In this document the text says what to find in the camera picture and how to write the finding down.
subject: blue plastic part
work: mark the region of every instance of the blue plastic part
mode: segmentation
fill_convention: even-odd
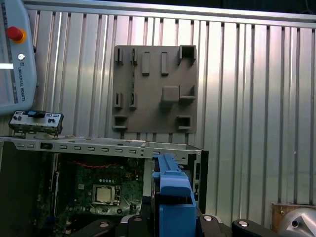
[[[13,63],[14,78],[16,85],[15,103],[0,106],[0,115],[12,114],[16,110],[28,110],[34,101],[37,85],[36,66],[33,50],[32,32],[28,13],[21,0],[4,0],[7,26],[15,26],[26,32],[23,43],[14,43],[10,40],[10,50]],[[19,54],[24,54],[23,60],[18,59]]]
[[[164,154],[158,158],[160,172],[153,173],[154,179],[160,179],[160,195],[187,197],[192,204],[161,204],[159,206],[160,237],[195,237],[197,204],[190,181],[181,171],[173,155]]]
[[[191,185],[187,175],[181,171],[171,154],[157,156],[160,172],[153,174],[160,177],[160,194],[176,197],[190,197]]]

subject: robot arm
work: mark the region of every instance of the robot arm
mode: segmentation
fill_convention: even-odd
[[[123,217],[116,228],[111,221],[98,220],[72,237],[279,237],[250,220],[235,220],[229,227],[217,216],[202,214],[189,179],[173,156],[153,160],[152,196],[143,197],[139,215]]]

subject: gray mounting plate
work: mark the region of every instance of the gray mounting plate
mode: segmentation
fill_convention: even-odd
[[[196,47],[116,46],[113,129],[196,132]]]

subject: silver bolt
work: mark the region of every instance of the silver bolt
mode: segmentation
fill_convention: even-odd
[[[205,221],[211,221],[211,220],[213,220],[213,218],[212,218],[211,216],[203,216],[203,219],[204,219]]]
[[[247,227],[248,226],[248,223],[245,222],[245,221],[239,221],[238,224],[242,227]]]
[[[106,222],[102,222],[101,225],[100,225],[100,227],[102,227],[102,228],[105,228],[105,227],[108,227],[108,226],[109,226],[109,224],[106,223]]]
[[[24,58],[25,58],[25,55],[24,55],[23,53],[20,53],[20,54],[18,55],[18,59],[19,59],[20,61],[22,61]]]

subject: rectangular slot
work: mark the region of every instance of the rectangular slot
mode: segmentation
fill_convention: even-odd
[[[136,66],[138,63],[137,63],[137,49],[132,49],[132,54],[131,54],[131,64]]]
[[[120,48],[117,48],[115,51],[115,61],[118,64],[123,65],[123,50]]]
[[[197,163],[197,166],[196,166],[196,180],[199,180],[199,170],[200,170],[200,164]]]
[[[122,93],[115,93],[114,108],[117,110],[121,110],[123,108],[123,94]]]
[[[162,52],[161,53],[161,75],[167,76],[169,75],[168,71],[168,53]]]
[[[179,130],[188,130],[191,128],[191,116],[178,116],[177,126]]]
[[[114,129],[127,129],[127,116],[115,115],[113,116]]]
[[[134,92],[130,95],[129,108],[131,110],[136,110],[136,94]]]
[[[150,70],[150,53],[144,52],[142,58],[142,74],[143,76],[149,76]]]
[[[190,64],[193,65],[197,59],[197,49],[194,45],[181,45],[178,53],[178,65],[183,59],[189,59]]]
[[[180,93],[179,102],[182,104],[190,104],[196,99],[196,90],[195,90],[194,85],[190,88],[189,91],[184,92],[183,95],[181,95],[181,92],[183,91],[180,90],[180,86],[179,86],[179,93]]]

